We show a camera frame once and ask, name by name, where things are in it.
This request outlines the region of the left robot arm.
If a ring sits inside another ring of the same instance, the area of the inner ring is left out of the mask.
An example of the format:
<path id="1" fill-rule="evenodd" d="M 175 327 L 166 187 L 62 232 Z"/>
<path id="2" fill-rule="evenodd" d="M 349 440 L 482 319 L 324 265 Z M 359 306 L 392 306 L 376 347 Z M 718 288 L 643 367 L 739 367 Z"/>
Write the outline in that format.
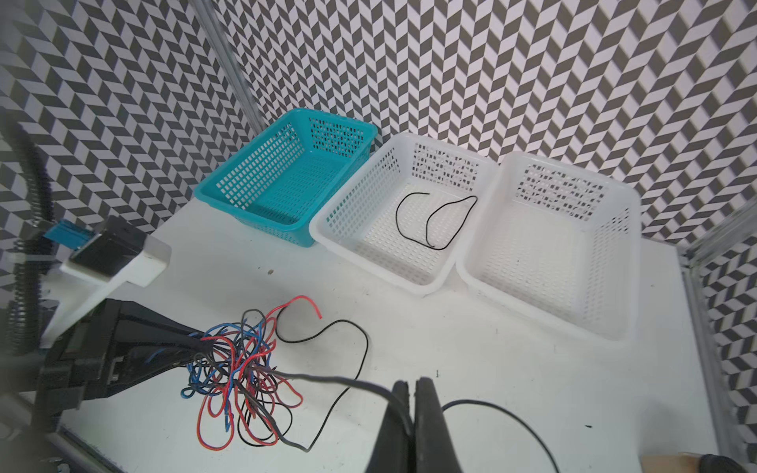
<path id="1" fill-rule="evenodd" d="M 94 230 L 56 220 L 47 167 L 31 137 L 8 114 L 1 135 L 21 166 L 32 212 L 10 252 L 15 281 L 1 321 L 1 391 L 35 396 L 29 425 L 11 426 L 1 441 L 1 468 L 61 472 L 65 460 L 47 436 L 65 411 L 184 366 L 212 345 L 193 328 L 112 297 L 163 273 L 167 244 L 118 216 Z"/>

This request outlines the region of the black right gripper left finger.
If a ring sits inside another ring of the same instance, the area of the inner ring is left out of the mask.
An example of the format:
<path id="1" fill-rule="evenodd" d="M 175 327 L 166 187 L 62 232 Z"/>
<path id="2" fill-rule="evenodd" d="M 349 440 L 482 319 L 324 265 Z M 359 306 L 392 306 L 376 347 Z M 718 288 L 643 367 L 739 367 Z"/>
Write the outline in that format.
<path id="1" fill-rule="evenodd" d="M 386 407 L 366 472 L 411 471 L 414 426 L 410 417 L 408 383 L 398 380 L 392 386 L 392 394 L 397 403 L 389 403 Z"/>

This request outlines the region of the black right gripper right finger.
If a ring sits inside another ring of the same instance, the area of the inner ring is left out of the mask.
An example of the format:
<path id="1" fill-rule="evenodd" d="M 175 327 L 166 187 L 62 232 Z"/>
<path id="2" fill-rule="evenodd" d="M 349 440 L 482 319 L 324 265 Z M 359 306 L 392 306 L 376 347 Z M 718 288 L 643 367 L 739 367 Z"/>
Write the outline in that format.
<path id="1" fill-rule="evenodd" d="M 435 384 L 419 378 L 415 386 L 415 471 L 461 473 Z"/>

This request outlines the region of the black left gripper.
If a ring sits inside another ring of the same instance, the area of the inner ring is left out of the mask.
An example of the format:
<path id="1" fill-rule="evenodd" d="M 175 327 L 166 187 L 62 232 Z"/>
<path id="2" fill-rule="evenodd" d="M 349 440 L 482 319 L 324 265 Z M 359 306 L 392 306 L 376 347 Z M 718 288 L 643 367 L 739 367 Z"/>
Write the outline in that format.
<path id="1" fill-rule="evenodd" d="M 85 400 L 115 396 L 186 366 L 212 345 L 193 328 L 143 305 L 106 300 L 47 352 L 34 412 L 60 414 Z"/>

